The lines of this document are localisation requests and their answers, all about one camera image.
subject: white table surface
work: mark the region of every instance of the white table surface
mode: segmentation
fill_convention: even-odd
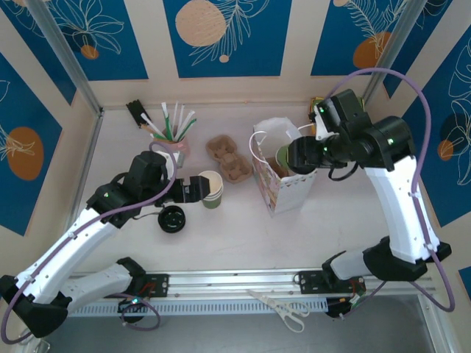
[[[249,155],[253,124],[288,116],[297,126],[308,122],[305,105],[197,107],[199,119],[189,134],[191,156],[179,177],[218,170],[205,143],[220,134],[231,136],[241,154]],[[159,125],[161,112],[148,110]],[[127,171],[132,159],[147,149],[150,136],[139,130],[127,110],[105,113],[91,163],[82,206],[95,189]],[[157,216],[128,221],[105,241],[78,271],[99,271],[131,256],[147,271],[270,269],[319,267],[348,249],[374,245],[388,235],[375,190],[362,170],[344,182],[331,182],[319,170],[303,208],[271,218],[253,177],[241,184],[224,183],[222,204],[208,210],[202,203],[181,204],[185,228],[166,234]],[[147,207],[141,215],[156,209]]]

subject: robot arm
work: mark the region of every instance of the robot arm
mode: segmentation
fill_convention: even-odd
[[[368,274],[384,281],[414,281],[427,271],[426,263],[431,260],[428,247],[440,260],[451,253],[448,244],[440,243],[426,214],[431,244],[425,246],[410,194],[417,162],[405,121],[389,116],[372,124],[351,90],[322,101],[310,117],[316,123],[316,136],[291,143],[288,167],[307,174],[315,168],[333,170],[346,167],[348,162],[356,163],[372,181],[389,228],[389,236],[377,246],[337,254],[322,266],[331,287]],[[425,212],[420,194],[417,196]]]
[[[80,279],[69,277],[100,243],[138,215],[140,208],[104,218],[78,234],[74,231],[109,210],[137,204],[158,195],[169,183],[169,174],[174,172],[167,154],[143,151],[134,158],[127,173],[119,174],[111,183],[96,189],[74,224],[36,263],[16,277],[0,278],[0,294],[10,303],[18,289],[30,282],[38,265],[65,239],[71,238],[25,288],[13,308],[34,336],[41,338],[49,335],[64,322],[68,313],[83,305],[115,293],[139,291],[144,285],[146,272],[128,257],[101,272]],[[190,185],[184,185],[181,179],[177,179],[166,195],[155,202],[155,206],[160,207],[168,200],[197,202],[210,193],[206,178],[193,176],[190,180]]]

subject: green paper cup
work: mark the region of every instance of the green paper cup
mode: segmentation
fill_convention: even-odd
[[[209,209],[218,207],[221,204],[222,192],[224,191],[221,175],[215,171],[203,171],[198,175],[209,179],[210,194],[202,200],[203,205]]]

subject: white paper cup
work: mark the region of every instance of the white paper cup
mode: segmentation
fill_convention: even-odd
[[[222,192],[224,191],[221,174],[215,171],[203,171],[198,175],[209,179],[210,194],[202,200],[204,206],[209,209],[218,207],[221,204]]]

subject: paper bag handle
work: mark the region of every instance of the paper bag handle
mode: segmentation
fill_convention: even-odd
[[[268,164],[267,161],[261,160],[260,158],[258,158],[257,156],[255,156],[255,153],[253,153],[253,150],[252,150],[252,139],[253,139],[253,137],[254,137],[256,134],[260,134],[260,133],[266,134],[265,131],[255,131],[255,132],[252,134],[252,136],[250,136],[250,139],[249,139],[249,150],[250,150],[250,153],[252,154],[252,156],[253,156],[256,160],[259,160],[259,161],[262,162],[262,163]]]

